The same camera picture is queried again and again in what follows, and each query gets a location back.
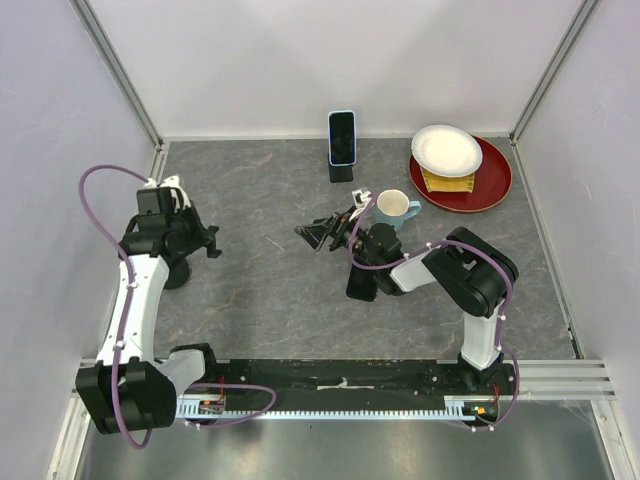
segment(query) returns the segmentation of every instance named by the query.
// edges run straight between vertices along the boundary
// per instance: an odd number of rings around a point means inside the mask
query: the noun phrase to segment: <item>robotic hand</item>
[[[120,282],[107,339],[96,364],[82,368],[76,389],[98,431],[119,431],[112,403],[110,377],[118,369],[120,411],[129,431],[168,427],[176,414],[176,400],[189,385],[215,364],[208,344],[185,345],[171,351],[164,363],[153,356],[153,334],[162,290],[183,286],[191,270],[186,257],[206,248],[217,258],[218,227],[205,228],[195,205],[177,176],[157,185],[150,181],[137,193],[138,214],[120,242],[135,271],[128,283],[127,268],[120,261]],[[124,337],[117,342],[127,289],[134,288]],[[114,349],[121,347],[119,365],[113,365]]]
[[[355,205],[343,213],[315,220],[312,224],[296,227],[294,231],[318,251],[331,238],[329,251],[349,248],[353,238],[354,261],[347,284],[347,296],[373,301],[378,289],[387,295],[404,295],[416,288],[438,282],[464,311],[464,344],[460,352],[461,363],[468,368],[467,383],[484,383],[502,362],[496,348],[498,308],[505,299],[507,285],[496,268],[481,256],[456,246],[425,248],[405,260],[402,243],[390,225],[376,223],[368,230],[356,229],[356,219],[371,200],[368,191],[352,192]],[[515,264],[463,227],[453,230],[447,241],[464,244],[491,258],[506,273],[511,285],[518,279]]]

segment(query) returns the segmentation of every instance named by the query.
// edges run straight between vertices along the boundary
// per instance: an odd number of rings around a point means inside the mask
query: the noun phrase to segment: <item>plate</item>
[[[415,134],[411,153],[425,170],[441,177],[471,175],[482,163],[478,142],[464,130],[449,125],[431,125]]]
[[[476,213],[498,205],[511,190],[513,175],[509,162],[496,147],[486,140],[474,137],[482,149],[483,160],[476,171],[475,187],[471,193],[427,191],[420,165],[411,156],[411,181],[428,202],[449,212]]]

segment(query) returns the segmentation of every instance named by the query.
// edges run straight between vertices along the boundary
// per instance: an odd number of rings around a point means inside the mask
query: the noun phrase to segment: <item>red plate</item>
[[[473,138],[482,149],[482,164],[476,171],[475,187],[471,193],[429,193],[420,165],[413,156],[409,159],[411,181],[420,194],[436,207],[458,213],[482,212],[498,205],[511,190],[512,174],[507,159],[486,140]]]

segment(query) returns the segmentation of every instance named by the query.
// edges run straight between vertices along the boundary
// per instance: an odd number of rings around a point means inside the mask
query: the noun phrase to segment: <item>yellow cloth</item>
[[[428,192],[473,192],[476,174],[466,175],[458,178],[447,178],[431,173],[420,167],[424,184]]]

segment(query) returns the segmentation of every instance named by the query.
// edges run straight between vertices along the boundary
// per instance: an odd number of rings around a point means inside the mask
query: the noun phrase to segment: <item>gray floor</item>
[[[256,420],[158,429],[143,451],[92,428],[77,480],[613,479],[589,404],[521,402],[493,433],[429,421]]]
[[[507,139],[489,139],[514,166],[507,199],[483,213],[444,212],[423,201],[403,227],[405,251],[470,228],[511,257],[521,277],[504,343],[521,358],[572,358],[560,307]],[[323,140],[173,143],[165,175],[180,174],[205,224],[220,227],[223,254],[191,257],[192,279],[165,292],[157,355],[209,342],[219,358],[455,358],[462,314],[431,285],[374,303],[344,294],[344,249],[314,253],[293,227],[346,210],[350,191],[398,188],[421,197],[408,175],[410,140],[360,140],[355,181],[331,184]]]

